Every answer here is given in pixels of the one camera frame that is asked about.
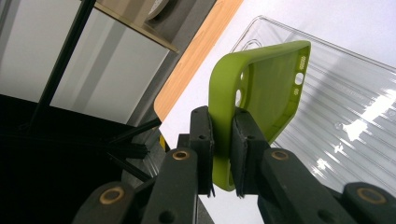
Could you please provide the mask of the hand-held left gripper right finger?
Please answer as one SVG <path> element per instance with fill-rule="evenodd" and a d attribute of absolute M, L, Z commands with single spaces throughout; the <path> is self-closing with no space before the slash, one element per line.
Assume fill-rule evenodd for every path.
<path fill-rule="evenodd" d="M 238 197 L 260 192 L 262 155 L 269 147 L 250 113 L 236 108 L 232 123 L 230 162 Z"/>

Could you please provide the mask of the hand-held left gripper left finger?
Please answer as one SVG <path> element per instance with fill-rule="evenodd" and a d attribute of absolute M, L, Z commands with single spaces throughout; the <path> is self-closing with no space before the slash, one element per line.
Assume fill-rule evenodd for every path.
<path fill-rule="evenodd" d="M 207 106 L 191 111 L 190 148 L 198 157 L 198 193 L 210 197 L 215 194 L 212 180 L 215 141 Z"/>

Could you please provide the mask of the green phone case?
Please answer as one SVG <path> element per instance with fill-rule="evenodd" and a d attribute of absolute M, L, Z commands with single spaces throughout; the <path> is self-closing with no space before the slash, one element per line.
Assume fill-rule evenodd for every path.
<path fill-rule="evenodd" d="M 236 108 L 246 109 L 272 143 L 294 117 L 302 94 L 311 43 L 292 41 L 223 56 L 209 81 L 208 113 L 215 141 L 213 182 L 234 190 L 230 151 Z"/>

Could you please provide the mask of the clear plastic tray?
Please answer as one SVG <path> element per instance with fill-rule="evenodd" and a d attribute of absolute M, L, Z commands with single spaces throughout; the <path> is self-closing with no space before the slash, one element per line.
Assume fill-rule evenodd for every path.
<path fill-rule="evenodd" d="M 274 147 L 292 151 L 322 184 L 366 182 L 396 197 L 396 68 L 293 29 L 254 18 L 236 51 L 296 40 L 311 44 L 303 93 Z"/>

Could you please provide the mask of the round white stool seat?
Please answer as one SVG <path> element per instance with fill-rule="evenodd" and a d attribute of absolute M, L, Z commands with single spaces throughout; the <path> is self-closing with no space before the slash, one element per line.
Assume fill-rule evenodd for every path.
<path fill-rule="evenodd" d="M 170 0 L 155 0 L 151 10 L 148 13 L 147 21 L 154 19 L 158 16 L 164 8 L 169 4 Z"/>

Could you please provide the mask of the black frame strut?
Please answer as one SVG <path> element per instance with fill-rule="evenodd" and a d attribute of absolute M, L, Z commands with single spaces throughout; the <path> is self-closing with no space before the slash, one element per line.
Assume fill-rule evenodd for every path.
<path fill-rule="evenodd" d="M 144 133 L 152 128 L 155 128 L 157 126 L 160 126 L 162 124 L 161 120 L 159 118 L 152 119 L 148 122 L 145 122 L 137 127 L 132 128 L 131 130 L 128 130 L 124 133 L 120 133 L 116 135 L 115 137 L 112 137 L 108 143 L 109 144 L 118 144 L 127 140 L 133 139 L 135 136 Z"/>
<path fill-rule="evenodd" d="M 151 176 L 137 168 L 136 166 L 129 163 L 127 160 L 120 158 L 112 153 L 107 152 L 108 158 L 118 165 L 122 170 L 126 171 L 130 175 L 136 177 L 138 180 L 142 182 L 147 182 L 151 179 Z"/>

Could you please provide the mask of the long black frame bar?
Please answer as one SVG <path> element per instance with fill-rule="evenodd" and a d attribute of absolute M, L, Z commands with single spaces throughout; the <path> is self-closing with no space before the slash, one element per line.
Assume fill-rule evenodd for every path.
<path fill-rule="evenodd" d="M 55 92 L 57 91 L 65 69 L 70 62 L 85 25 L 92 13 L 94 4 L 95 0 L 80 0 L 78 12 L 67 33 L 66 39 L 51 70 L 46 86 L 36 105 L 33 116 L 28 123 L 26 132 L 35 132 L 38 129 L 38 126 L 40 125 L 46 111 L 50 108 L 50 103 Z"/>

